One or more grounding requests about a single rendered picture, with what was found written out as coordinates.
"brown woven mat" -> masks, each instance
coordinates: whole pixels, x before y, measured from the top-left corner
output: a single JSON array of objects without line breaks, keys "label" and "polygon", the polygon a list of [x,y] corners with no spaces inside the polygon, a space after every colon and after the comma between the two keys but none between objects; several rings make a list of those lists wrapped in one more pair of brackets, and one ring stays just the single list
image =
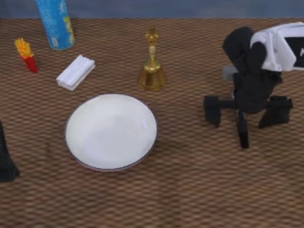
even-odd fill
[{"label": "brown woven mat", "polygon": [[[258,130],[240,149],[234,113],[219,129],[204,121],[203,96],[227,98],[229,64],[221,49],[233,29],[283,19],[77,19],[75,45],[53,51],[39,20],[0,20],[0,119],[21,177],[0,184],[0,228],[303,228],[304,74],[284,74],[275,94],[292,97],[289,124]],[[144,33],[160,32],[158,56],[168,77],[158,93],[136,83],[147,56]],[[14,39],[31,43],[39,67],[27,71]],[[74,91],[56,77],[77,55],[96,68]],[[64,143],[68,116],[103,93],[139,98],[155,113],[157,144],[140,164],[114,173],[84,168]]]}]

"blue wall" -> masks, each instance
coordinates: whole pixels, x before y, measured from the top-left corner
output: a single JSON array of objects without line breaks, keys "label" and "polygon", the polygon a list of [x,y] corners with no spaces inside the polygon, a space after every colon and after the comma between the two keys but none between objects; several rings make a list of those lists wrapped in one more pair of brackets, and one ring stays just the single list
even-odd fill
[{"label": "blue wall", "polygon": [[[66,0],[77,18],[304,17],[304,0]],[[38,17],[34,0],[0,0],[0,17]]]}]

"golden bell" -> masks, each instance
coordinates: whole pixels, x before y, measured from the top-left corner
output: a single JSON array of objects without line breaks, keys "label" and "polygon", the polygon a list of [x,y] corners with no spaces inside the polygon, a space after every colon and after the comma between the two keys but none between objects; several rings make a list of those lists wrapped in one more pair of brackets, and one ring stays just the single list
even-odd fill
[{"label": "golden bell", "polygon": [[149,57],[143,63],[137,81],[139,86],[145,90],[159,91],[166,84],[166,76],[161,62],[155,56],[155,46],[159,40],[159,33],[156,32],[155,28],[152,26],[146,32],[145,37],[149,44]]}]

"blue cylinder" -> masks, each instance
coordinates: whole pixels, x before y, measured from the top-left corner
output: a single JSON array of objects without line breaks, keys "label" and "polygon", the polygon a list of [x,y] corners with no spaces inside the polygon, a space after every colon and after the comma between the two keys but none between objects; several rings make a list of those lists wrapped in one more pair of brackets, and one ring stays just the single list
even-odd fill
[{"label": "blue cylinder", "polygon": [[75,38],[65,0],[35,1],[51,48],[70,48]]}]

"black toy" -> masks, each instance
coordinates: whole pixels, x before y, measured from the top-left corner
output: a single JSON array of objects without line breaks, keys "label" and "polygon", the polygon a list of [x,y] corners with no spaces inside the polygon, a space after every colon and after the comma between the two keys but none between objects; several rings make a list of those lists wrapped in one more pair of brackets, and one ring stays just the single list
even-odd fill
[{"label": "black toy", "polygon": [[283,24],[257,33],[241,27],[226,37],[223,50],[234,65],[223,68],[223,77],[234,83],[232,99],[205,96],[205,118],[219,127],[220,110],[234,109],[241,147],[248,148],[245,114],[266,109],[259,128],[289,122],[292,100],[271,93],[282,82],[282,71],[304,70],[304,23]]},{"label": "black toy", "polygon": [[6,146],[4,130],[0,122],[0,182],[13,182],[19,175],[20,172]]}]

